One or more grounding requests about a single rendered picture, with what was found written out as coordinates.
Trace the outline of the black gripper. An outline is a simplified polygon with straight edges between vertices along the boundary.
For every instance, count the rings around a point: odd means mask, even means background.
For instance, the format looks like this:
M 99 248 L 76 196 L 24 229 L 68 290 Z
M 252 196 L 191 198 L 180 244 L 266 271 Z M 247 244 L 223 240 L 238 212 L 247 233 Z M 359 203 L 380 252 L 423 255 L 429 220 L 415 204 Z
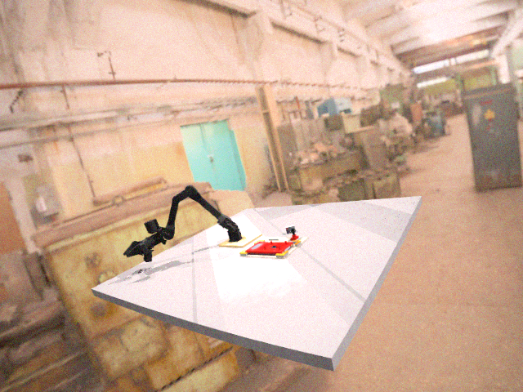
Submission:
M 154 240 L 151 237 L 145 237 L 145 239 L 141 241 L 132 242 L 131 246 L 127 248 L 123 255 L 127 256 L 127 258 L 135 255 L 149 255 L 149 249 L 153 248 L 154 246 Z

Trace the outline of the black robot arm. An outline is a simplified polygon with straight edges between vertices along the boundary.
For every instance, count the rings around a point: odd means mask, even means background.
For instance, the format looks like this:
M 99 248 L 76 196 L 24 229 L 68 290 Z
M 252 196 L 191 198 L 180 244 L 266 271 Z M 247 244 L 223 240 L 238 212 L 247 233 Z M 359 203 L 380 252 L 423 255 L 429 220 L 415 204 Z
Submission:
M 228 243 L 237 243 L 242 239 L 241 232 L 239 231 L 239 227 L 236 223 L 234 223 L 228 216 L 220 213 L 214 206 L 206 201 L 193 185 L 187 185 L 184 190 L 172 198 L 172 206 L 169 213 L 168 222 L 165 227 L 159 227 L 156 218 L 148 220 L 144 223 L 148 234 L 154 234 L 157 232 L 156 234 L 150 236 L 154 240 L 155 246 L 158 245 L 158 243 L 166 245 L 167 240 L 171 240 L 173 238 L 175 234 L 175 220 L 177 217 L 178 203 L 188 197 L 201 204 L 204 209 L 217 218 L 217 224 L 219 226 L 221 226 L 223 229 L 228 229 Z M 149 249 L 149 255 L 145 255 L 143 257 L 145 262 L 152 261 L 152 252 L 154 250 L 151 249 L 152 248 Z

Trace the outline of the red flat rectangular plate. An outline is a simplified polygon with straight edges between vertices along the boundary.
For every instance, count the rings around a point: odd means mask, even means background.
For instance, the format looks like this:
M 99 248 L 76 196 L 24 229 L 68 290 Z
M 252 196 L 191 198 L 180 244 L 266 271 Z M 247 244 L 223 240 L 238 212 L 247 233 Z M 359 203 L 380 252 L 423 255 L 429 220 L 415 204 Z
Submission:
M 266 256 L 276 256 L 276 253 L 283 254 L 284 252 L 293 248 L 293 243 L 256 243 L 250 247 L 246 253 L 249 255 L 266 255 Z

